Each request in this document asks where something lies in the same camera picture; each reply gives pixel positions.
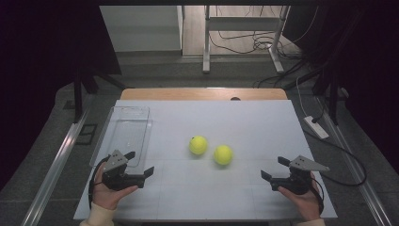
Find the black curtain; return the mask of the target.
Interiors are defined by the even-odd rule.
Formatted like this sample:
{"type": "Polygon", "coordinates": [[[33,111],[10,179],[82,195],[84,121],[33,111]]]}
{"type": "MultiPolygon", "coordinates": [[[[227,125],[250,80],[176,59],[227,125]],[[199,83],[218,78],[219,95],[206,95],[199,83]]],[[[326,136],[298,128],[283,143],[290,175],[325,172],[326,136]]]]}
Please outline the black curtain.
{"type": "Polygon", "coordinates": [[[399,0],[321,0],[297,5],[288,37],[312,63],[326,63],[316,86],[335,81],[348,92],[345,106],[399,174],[399,0]]]}
{"type": "Polygon", "coordinates": [[[99,0],[0,0],[0,189],[25,159],[62,87],[119,74],[99,0]]]}

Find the white cabinet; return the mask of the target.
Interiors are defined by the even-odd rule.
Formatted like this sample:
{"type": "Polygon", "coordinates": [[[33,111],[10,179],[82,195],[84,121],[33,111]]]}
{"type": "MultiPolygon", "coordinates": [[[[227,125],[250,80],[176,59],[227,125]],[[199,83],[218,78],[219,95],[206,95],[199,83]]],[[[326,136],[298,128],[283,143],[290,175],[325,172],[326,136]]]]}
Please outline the white cabinet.
{"type": "Polygon", "coordinates": [[[116,52],[182,49],[181,6],[102,6],[100,10],[116,52]]]}

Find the aluminium floor rail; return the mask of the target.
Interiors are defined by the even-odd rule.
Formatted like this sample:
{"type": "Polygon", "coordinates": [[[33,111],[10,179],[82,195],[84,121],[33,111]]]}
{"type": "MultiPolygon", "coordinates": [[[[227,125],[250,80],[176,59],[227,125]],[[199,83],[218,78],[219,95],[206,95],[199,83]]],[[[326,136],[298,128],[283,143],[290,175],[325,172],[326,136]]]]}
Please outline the aluminium floor rail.
{"type": "MultiPolygon", "coordinates": [[[[323,119],[326,122],[328,130],[332,134],[332,137],[337,142],[337,145],[343,148],[349,153],[353,153],[351,147],[347,143],[346,138],[343,136],[341,128],[336,125],[331,117],[328,115],[326,105],[322,103],[321,99],[315,97],[316,102],[320,105],[323,112],[323,119]]],[[[368,181],[369,176],[366,174],[366,170],[362,169],[361,163],[349,156],[347,153],[343,155],[345,164],[349,168],[354,180],[360,183],[364,180],[364,183],[359,186],[359,191],[362,194],[367,206],[369,207],[377,226],[393,226],[392,221],[386,211],[382,201],[379,199],[372,184],[368,181]]]]}
{"type": "Polygon", "coordinates": [[[74,122],[67,135],[64,137],[56,157],[50,166],[49,170],[40,185],[34,200],[32,201],[28,211],[26,212],[21,226],[37,226],[40,218],[45,210],[45,207],[54,192],[56,183],[59,180],[61,172],[63,171],[68,158],[72,152],[72,148],[78,138],[78,135],[83,128],[83,125],[88,117],[88,112],[91,109],[91,104],[84,107],[83,115],[80,120],[74,122]]]}

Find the clear plastic tray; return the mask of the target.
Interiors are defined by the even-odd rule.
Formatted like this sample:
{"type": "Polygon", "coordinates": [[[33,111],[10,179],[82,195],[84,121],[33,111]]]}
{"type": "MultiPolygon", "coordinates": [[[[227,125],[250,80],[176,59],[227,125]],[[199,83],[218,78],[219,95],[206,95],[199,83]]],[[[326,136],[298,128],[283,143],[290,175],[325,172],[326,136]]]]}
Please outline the clear plastic tray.
{"type": "Polygon", "coordinates": [[[136,156],[127,163],[127,171],[132,174],[141,173],[144,170],[151,129],[152,119],[148,107],[112,107],[91,157],[90,165],[95,167],[115,150],[122,154],[135,152],[136,156]]]}

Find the black metal stand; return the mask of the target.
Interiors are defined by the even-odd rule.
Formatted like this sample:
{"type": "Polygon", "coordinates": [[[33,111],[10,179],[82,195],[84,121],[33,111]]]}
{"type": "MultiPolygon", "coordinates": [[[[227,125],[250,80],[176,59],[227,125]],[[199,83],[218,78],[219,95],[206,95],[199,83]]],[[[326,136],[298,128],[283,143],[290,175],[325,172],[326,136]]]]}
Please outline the black metal stand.
{"type": "Polygon", "coordinates": [[[312,88],[315,95],[328,93],[328,115],[335,125],[337,121],[337,102],[338,102],[338,78],[334,69],[325,67],[321,70],[320,75],[312,88]]]}
{"type": "Polygon", "coordinates": [[[126,85],[122,84],[117,79],[113,78],[108,73],[102,72],[100,69],[94,67],[85,67],[78,69],[74,75],[73,90],[74,90],[74,123],[79,122],[83,118],[83,93],[82,88],[85,88],[87,93],[96,94],[99,86],[94,77],[98,76],[104,81],[110,83],[118,89],[124,90],[126,85]]]}

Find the dark floor socket cover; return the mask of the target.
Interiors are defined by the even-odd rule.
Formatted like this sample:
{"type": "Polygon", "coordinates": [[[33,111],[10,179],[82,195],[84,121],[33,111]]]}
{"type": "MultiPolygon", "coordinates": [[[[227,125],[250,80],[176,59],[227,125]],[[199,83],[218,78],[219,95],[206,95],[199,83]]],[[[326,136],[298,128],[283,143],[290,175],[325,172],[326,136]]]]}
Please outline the dark floor socket cover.
{"type": "Polygon", "coordinates": [[[97,124],[84,124],[76,139],[76,145],[90,145],[94,139],[97,130],[97,124]]]}

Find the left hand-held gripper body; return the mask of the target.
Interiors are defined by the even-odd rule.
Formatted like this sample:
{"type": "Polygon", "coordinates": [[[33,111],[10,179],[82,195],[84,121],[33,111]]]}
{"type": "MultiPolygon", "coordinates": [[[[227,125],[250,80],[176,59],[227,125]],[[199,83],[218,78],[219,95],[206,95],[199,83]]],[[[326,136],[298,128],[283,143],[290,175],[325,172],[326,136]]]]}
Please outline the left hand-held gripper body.
{"type": "Polygon", "coordinates": [[[115,150],[105,159],[103,183],[112,190],[123,190],[129,186],[143,188],[145,180],[142,174],[127,174],[128,160],[119,150],[115,150]]]}

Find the person's left hand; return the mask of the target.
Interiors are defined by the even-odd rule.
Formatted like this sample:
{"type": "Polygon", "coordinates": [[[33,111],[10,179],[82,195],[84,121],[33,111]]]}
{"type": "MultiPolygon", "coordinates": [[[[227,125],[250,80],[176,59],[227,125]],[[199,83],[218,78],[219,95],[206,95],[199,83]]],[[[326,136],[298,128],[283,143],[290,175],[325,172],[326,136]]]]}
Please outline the person's left hand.
{"type": "Polygon", "coordinates": [[[104,164],[95,174],[91,202],[107,210],[116,210],[120,200],[138,190],[138,186],[129,186],[119,191],[108,188],[103,183],[103,167],[104,164]]]}

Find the white metal stand frame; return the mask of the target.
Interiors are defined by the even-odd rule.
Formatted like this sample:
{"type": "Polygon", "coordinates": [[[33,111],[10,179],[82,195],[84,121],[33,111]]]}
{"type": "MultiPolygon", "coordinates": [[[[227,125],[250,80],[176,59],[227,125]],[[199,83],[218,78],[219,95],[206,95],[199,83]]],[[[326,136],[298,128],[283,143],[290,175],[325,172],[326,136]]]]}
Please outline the white metal stand frame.
{"type": "Polygon", "coordinates": [[[289,6],[283,6],[278,17],[211,17],[210,7],[205,7],[205,35],[202,71],[210,72],[210,32],[211,31],[267,31],[274,32],[273,42],[268,44],[268,53],[277,73],[284,70],[279,60],[278,44],[287,18],[289,6]]]}

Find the person's right hand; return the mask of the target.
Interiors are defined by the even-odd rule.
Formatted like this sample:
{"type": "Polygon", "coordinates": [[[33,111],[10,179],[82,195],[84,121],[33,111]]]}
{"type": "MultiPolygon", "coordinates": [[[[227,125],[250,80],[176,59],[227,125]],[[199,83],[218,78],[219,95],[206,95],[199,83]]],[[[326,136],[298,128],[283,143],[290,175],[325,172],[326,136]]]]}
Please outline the person's right hand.
{"type": "Polygon", "coordinates": [[[295,205],[298,213],[305,222],[321,219],[319,205],[320,193],[313,173],[311,173],[311,185],[312,189],[303,195],[296,195],[282,186],[278,187],[278,192],[295,205]]]}

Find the white power strip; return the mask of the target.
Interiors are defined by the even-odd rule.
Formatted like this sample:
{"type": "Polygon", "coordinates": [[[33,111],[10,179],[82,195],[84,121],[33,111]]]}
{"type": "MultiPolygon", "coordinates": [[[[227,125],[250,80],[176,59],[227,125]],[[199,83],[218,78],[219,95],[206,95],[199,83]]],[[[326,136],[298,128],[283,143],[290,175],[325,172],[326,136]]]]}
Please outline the white power strip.
{"type": "Polygon", "coordinates": [[[314,117],[307,116],[304,118],[304,121],[319,138],[325,139],[329,137],[327,131],[316,121],[314,117]]]}

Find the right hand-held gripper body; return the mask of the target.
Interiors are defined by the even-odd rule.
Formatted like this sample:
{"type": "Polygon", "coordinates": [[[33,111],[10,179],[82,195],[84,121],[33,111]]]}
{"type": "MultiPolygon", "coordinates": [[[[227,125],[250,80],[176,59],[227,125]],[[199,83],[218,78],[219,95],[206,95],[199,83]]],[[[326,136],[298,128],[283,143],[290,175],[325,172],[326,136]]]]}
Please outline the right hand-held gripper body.
{"type": "Polygon", "coordinates": [[[290,161],[290,166],[287,167],[290,175],[287,178],[271,179],[270,185],[274,191],[277,191],[278,187],[282,186],[296,195],[303,195],[310,190],[312,171],[329,171],[329,167],[302,155],[290,161]]]}

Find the yellow tennis ball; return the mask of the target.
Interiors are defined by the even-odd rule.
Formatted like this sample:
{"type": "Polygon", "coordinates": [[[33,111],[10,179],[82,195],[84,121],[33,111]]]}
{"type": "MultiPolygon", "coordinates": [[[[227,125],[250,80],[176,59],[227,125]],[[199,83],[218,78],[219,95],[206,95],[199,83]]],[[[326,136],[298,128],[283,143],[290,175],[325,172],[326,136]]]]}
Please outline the yellow tennis ball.
{"type": "Polygon", "coordinates": [[[193,154],[203,154],[207,151],[208,141],[203,136],[194,136],[189,141],[189,150],[193,154]]]}
{"type": "Polygon", "coordinates": [[[227,145],[219,145],[214,151],[214,160],[217,164],[226,166],[229,165],[233,158],[233,151],[227,145]]]}

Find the white board mat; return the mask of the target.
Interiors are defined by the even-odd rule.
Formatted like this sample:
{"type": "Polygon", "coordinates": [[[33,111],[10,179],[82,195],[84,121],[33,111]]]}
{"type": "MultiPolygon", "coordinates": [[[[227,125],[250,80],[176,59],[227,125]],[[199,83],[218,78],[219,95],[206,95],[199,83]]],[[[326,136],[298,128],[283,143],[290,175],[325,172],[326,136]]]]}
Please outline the white board mat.
{"type": "Polygon", "coordinates": [[[291,101],[141,101],[139,106],[150,109],[145,165],[154,167],[154,174],[120,202],[117,220],[298,218],[295,206],[261,177],[262,170],[288,177],[279,156],[312,156],[291,101]],[[205,153],[190,152],[194,136],[207,139],[205,153]],[[229,165],[214,160],[219,145],[231,147],[229,165]]]}

